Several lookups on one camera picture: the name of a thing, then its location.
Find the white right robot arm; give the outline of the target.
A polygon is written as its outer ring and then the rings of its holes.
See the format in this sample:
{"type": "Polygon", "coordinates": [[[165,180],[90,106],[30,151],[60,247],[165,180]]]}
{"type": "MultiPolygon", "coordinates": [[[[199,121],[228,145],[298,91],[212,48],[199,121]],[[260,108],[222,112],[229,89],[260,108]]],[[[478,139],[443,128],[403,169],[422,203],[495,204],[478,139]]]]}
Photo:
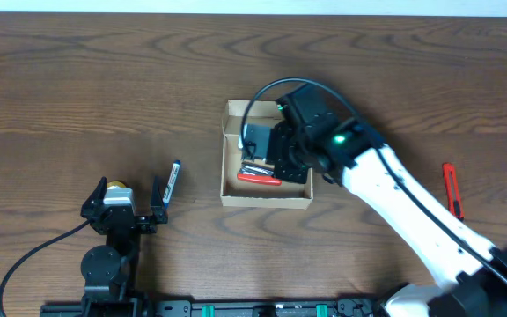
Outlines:
{"type": "Polygon", "coordinates": [[[286,147],[310,167],[371,206],[417,254],[434,279],[407,284],[380,303],[387,316],[507,316],[507,247],[454,217],[400,162],[360,114],[341,122],[306,78],[277,104],[290,125],[286,147]]]}

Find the blue capped white marker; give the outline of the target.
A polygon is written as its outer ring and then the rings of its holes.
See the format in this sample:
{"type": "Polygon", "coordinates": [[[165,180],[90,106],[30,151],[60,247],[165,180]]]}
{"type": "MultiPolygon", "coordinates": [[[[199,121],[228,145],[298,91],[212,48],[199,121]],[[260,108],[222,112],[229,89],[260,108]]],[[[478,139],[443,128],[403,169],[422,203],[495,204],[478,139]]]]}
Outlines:
{"type": "Polygon", "coordinates": [[[179,176],[179,172],[180,172],[180,161],[175,160],[172,164],[172,169],[171,169],[171,172],[170,172],[170,175],[168,178],[168,182],[165,187],[163,199],[162,199],[166,208],[168,208],[169,203],[172,199],[173,191],[174,191],[174,188],[175,188],[178,176],[179,176]]]}

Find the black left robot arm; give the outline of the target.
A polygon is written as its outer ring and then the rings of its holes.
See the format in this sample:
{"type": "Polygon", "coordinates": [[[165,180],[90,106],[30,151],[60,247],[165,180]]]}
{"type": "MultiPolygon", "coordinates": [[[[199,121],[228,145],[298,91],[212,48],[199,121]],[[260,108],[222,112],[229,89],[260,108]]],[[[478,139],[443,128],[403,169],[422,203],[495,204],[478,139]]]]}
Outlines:
{"type": "Polygon", "coordinates": [[[136,289],[136,272],[141,237],[154,234],[168,221],[159,177],[151,190],[151,214],[137,216],[134,191],[123,182],[101,178],[85,200],[80,216],[99,235],[103,245],[93,247],[81,261],[85,280],[83,316],[147,317],[156,314],[156,305],[136,289]]]}

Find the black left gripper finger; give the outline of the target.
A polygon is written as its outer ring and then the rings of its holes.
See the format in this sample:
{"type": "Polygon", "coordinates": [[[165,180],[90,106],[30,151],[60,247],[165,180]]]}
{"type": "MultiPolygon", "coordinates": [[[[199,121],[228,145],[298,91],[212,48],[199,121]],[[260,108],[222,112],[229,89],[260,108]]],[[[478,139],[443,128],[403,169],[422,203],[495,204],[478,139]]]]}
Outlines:
{"type": "Polygon", "coordinates": [[[163,194],[160,190],[160,179],[158,176],[155,176],[153,179],[150,207],[154,217],[167,217],[167,210],[163,201],[163,194]]]}
{"type": "Polygon", "coordinates": [[[98,185],[82,204],[81,211],[88,211],[97,208],[103,203],[103,199],[107,192],[107,178],[101,177],[98,185]]]}

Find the red and black multitool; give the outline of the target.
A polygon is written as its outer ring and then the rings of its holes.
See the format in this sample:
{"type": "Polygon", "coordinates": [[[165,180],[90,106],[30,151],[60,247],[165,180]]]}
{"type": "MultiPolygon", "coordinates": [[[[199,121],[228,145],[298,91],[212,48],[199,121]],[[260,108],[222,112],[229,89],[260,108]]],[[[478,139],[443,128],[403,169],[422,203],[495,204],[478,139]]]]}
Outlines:
{"type": "Polygon", "coordinates": [[[265,166],[258,166],[243,162],[237,173],[239,181],[245,181],[258,185],[281,186],[282,181],[274,175],[274,170],[265,166]]]}

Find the red utility knife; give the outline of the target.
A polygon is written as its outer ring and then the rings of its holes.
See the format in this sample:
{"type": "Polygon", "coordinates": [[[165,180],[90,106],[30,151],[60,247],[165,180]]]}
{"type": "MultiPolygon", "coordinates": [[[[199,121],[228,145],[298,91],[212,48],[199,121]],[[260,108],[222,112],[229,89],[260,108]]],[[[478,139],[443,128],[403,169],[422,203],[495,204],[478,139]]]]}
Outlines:
{"type": "Polygon", "coordinates": [[[448,210],[459,221],[463,221],[465,217],[462,210],[462,201],[457,182],[455,165],[449,162],[443,163],[442,172],[447,194],[448,210]]]}

